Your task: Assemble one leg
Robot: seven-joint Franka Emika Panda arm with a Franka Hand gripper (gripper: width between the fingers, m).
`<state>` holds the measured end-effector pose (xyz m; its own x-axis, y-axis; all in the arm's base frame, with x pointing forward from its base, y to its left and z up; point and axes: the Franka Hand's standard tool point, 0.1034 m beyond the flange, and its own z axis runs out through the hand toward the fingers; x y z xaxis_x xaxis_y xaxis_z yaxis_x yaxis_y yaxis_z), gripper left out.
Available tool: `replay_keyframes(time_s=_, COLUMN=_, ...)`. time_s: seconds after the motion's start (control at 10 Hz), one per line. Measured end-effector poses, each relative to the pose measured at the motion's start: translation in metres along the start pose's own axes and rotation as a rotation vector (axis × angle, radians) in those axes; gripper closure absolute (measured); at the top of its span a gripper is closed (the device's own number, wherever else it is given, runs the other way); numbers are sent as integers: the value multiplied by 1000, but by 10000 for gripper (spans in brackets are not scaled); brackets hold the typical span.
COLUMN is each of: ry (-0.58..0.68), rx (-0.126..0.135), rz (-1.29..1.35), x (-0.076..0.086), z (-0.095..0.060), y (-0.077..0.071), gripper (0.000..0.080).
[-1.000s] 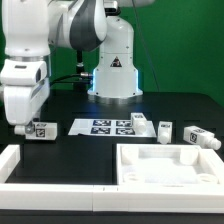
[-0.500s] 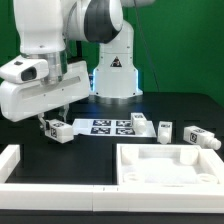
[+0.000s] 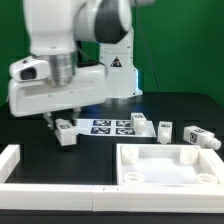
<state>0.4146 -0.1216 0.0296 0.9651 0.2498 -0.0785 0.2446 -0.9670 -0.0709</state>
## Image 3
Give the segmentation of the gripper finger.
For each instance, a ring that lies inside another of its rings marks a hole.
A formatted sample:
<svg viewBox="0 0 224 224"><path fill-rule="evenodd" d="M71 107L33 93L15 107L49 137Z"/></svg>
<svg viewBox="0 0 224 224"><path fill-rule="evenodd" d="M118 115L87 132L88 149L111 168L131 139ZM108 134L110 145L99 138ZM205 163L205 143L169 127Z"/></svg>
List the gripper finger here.
<svg viewBox="0 0 224 224"><path fill-rule="evenodd" d="M54 121L53 121L53 119L51 117L51 113L50 112L44 113L43 114L43 118L46 120L47 126L50 129L54 129Z"/></svg>

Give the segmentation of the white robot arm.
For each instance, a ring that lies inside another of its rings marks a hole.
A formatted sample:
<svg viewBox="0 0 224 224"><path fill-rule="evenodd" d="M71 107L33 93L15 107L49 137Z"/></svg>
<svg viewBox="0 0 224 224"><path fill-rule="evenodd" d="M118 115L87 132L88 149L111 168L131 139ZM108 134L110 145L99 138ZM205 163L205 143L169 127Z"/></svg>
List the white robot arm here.
<svg viewBox="0 0 224 224"><path fill-rule="evenodd" d="M154 2L23 0L30 56L9 68L11 114L47 116L141 96L131 8Z"/></svg>

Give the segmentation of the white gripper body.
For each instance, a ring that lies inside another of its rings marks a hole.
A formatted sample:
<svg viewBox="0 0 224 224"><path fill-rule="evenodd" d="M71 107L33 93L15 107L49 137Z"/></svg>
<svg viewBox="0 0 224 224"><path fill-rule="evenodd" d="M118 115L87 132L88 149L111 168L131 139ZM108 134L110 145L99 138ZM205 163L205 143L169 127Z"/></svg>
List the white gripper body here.
<svg viewBox="0 0 224 224"><path fill-rule="evenodd" d="M72 82L51 87L44 80L9 83L10 112L16 117L104 103L106 69L102 65L77 68Z"/></svg>

